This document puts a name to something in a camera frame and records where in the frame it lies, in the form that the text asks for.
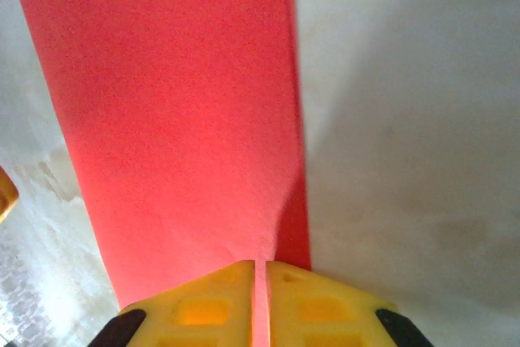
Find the white surface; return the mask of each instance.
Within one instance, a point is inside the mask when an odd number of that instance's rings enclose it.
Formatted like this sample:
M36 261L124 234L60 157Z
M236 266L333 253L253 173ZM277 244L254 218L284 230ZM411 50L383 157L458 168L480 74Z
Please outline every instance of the white surface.
M316 271L520 345L520 0L297 0Z
M436 346L518 347L520 0L297 6L316 270ZM22 197L0 227L0 334L85 345L115 300L18 0L0 10L0 164Z

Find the black rubber piece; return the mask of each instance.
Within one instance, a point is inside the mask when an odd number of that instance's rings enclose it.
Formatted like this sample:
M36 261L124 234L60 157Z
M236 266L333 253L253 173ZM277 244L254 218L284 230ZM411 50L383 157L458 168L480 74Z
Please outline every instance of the black rubber piece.
M433 344L407 317L388 309L378 309L375 314L397 347L433 347Z
M130 310L114 317L106 323L88 347L126 347L145 318L146 312L142 309Z

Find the orange object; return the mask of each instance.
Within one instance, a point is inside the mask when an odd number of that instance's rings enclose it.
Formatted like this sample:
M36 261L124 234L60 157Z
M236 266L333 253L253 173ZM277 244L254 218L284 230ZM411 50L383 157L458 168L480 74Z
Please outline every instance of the orange object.
M18 201L18 190L7 173L0 167L0 223Z

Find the rectangular hole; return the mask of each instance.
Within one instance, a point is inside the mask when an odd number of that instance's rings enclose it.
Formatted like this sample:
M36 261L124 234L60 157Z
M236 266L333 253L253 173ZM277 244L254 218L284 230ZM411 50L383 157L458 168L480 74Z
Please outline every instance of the rectangular hole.
M284 282L300 282L303 280L303 278L300 277L299 275L295 275L290 272L285 272L284 276L282 278L283 278Z
M218 339L163 337L156 347L217 347Z
M305 336L305 347L365 347L365 344L358 334L311 334Z
M179 325L222 325L228 320L229 301L217 297L190 297L177 307L173 322Z
M303 323L334 323L352 320L343 302L335 297L304 297L297 303L297 316Z

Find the yellow object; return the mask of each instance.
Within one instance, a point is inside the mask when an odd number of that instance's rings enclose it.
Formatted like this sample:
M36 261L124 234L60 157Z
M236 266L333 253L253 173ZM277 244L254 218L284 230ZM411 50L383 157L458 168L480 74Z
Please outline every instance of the yellow object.
M283 262L267 263L271 347L396 347L369 293Z
M245 260L124 308L146 312L128 347L249 347L254 262Z
M0 223L7 217L16 201L18 201L18 190L0 167Z

